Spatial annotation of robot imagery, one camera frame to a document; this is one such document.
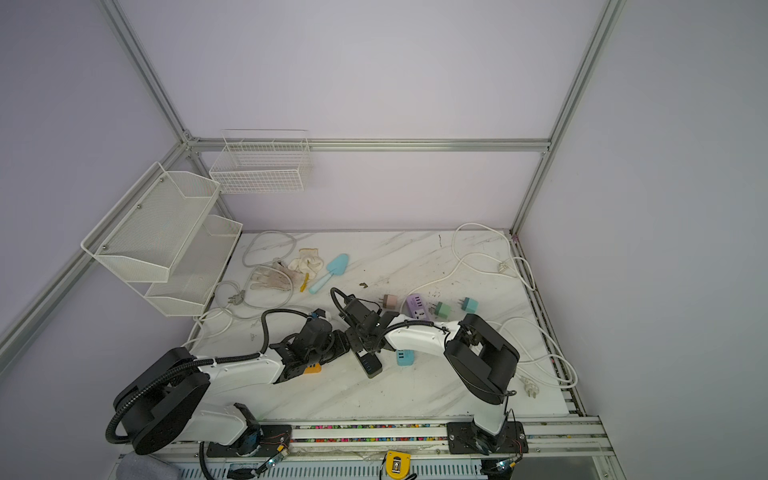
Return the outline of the orange power strip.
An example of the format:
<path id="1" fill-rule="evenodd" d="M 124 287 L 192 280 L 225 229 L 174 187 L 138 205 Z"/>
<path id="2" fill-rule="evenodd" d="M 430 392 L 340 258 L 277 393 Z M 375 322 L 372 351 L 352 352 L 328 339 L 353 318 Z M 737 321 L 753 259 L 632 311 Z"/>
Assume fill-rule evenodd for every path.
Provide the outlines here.
<path id="1" fill-rule="evenodd" d="M 322 371 L 322 366 L 320 364 L 316 363 L 316 364 L 307 366 L 305 368 L 305 370 L 304 370 L 304 374 L 305 375 L 317 374 L 317 373 L 320 373 L 321 371 Z"/>

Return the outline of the pink plug adapter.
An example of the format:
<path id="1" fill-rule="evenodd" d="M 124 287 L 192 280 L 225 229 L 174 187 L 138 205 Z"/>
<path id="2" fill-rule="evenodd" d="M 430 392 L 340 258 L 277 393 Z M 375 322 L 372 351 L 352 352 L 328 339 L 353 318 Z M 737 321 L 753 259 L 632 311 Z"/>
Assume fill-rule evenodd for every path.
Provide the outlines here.
<path id="1" fill-rule="evenodd" d="M 393 294 L 384 294 L 382 297 L 382 306 L 388 310 L 396 310 L 399 305 L 399 298 Z"/>

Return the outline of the purple power strip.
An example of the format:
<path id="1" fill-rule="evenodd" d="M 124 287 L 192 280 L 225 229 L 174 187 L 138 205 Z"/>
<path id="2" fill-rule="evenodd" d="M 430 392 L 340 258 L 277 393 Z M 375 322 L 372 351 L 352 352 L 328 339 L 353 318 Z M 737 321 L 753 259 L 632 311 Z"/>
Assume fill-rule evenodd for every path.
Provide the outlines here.
<path id="1" fill-rule="evenodd" d="M 420 294 L 410 294 L 406 298 L 406 308 L 409 317 L 415 320 L 430 321 L 429 308 Z"/>

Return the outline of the teal power strip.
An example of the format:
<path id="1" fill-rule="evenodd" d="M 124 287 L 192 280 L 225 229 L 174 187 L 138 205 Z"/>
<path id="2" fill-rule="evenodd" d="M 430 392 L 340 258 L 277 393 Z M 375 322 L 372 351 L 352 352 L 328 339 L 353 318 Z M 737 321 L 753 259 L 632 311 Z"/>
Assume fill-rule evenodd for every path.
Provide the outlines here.
<path id="1" fill-rule="evenodd" d="M 397 350 L 395 354 L 398 366 L 406 367 L 414 364 L 415 352 L 413 350 Z"/>

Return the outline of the green plug adapter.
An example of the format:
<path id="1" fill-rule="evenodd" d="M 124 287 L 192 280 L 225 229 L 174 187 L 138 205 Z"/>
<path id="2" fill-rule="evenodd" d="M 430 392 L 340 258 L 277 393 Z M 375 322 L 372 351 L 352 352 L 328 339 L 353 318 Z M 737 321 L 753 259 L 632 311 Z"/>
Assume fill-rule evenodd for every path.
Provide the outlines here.
<path id="1" fill-rule="evenodd" d="M 452 312 L 452 307 L 447 303 L 437 302 L 433 306 L 433 313 L 439 319 L 447 320 L 450 317 L 451 312 Z"/>

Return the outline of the teal plug adapter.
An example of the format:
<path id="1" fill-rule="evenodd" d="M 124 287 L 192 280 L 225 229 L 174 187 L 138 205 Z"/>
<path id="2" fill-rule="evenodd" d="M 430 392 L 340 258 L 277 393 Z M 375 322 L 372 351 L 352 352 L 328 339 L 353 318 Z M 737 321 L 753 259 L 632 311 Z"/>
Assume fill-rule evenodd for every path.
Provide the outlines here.
<path id="1" fill-rule="evenodd" d="M 465 297 L 461 300 L 460 307 L 464 312 L 468 314 L 476 314 L 479 307 L 479 302 L 471 297 Z"/>

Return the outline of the black power strip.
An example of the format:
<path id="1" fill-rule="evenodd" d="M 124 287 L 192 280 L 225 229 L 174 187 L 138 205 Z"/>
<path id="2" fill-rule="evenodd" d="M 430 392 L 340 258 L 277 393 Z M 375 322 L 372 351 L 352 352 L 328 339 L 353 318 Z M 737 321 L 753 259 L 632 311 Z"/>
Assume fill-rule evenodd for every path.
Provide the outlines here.
<path id="1" fill-rule="evenodd" d="M 376 377 L 383 371 L 383 365 L 375 353 L 356 352 L 355 357 L 369 379 Z"/>

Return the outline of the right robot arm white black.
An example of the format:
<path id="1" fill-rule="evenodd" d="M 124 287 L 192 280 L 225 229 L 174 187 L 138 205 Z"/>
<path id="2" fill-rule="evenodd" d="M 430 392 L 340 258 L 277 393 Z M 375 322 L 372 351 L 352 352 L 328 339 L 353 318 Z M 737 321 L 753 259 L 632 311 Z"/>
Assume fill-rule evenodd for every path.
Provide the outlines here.
<path id="1" fill-rule="evenodd" d="M 340 289 L 330 296 L 345 334 L 368 377 L 381 373 L 377 354 L 383 350 L 412 350 L 444 357 L 467 390 L 485 403 L 473 414 L 472 430 L 478 441 L 502 441 L 508 425 L 508 400 L 516 394 L 509 384 L 516 374 L 520 353 L 476 314 L 460 321 L 414 319 L 394 311 L 374 311 L 368 302 Z"/>

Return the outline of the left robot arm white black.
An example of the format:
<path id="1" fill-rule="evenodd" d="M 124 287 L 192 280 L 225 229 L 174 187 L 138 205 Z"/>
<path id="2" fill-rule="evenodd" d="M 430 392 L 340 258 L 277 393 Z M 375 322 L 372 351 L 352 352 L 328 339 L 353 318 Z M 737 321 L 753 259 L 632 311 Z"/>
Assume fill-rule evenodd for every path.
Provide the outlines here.
<path id="1" fill-rule="evenodd" d="M 259 323 L 262 343 L 253 353 L 202 357 L 186 347 L 167 351 L 115 398 L 106 441 L 129 444 L 138 455 L 177 441 L 217 444 L 237 456 L 278 445 L 244 401 L 227 400 L 225 393 L 285 383 L 345 355 L 350 342 L 322 309 L 306 314 L 272 308 Z"/>

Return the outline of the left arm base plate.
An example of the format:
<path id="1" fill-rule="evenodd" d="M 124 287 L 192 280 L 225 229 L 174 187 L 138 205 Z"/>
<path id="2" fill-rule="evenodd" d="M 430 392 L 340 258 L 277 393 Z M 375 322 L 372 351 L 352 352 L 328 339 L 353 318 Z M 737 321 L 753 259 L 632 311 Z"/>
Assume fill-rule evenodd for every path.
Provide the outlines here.
<path id="1" fill-rule="evenodd" d="M 288 447 L 291 436 L 289 424 L 251 426 L 231 445 L 208 443 L 205 453 L 209 458 L 268 458 L 275 455 L 279 447 Z"/>

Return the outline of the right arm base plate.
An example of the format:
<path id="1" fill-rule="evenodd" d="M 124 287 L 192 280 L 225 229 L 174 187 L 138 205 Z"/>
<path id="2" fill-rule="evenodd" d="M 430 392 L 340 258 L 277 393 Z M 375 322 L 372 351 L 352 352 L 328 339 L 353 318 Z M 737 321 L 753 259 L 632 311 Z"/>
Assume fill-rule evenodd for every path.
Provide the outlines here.
<path id="1" fill-rule="evenodd" d="M 450 422 L 446 425 L 451 454 L 519 454 L 529 452 L 523 424 L 506 421 L 499 433 L 492 435 L 473 422 Z"/>

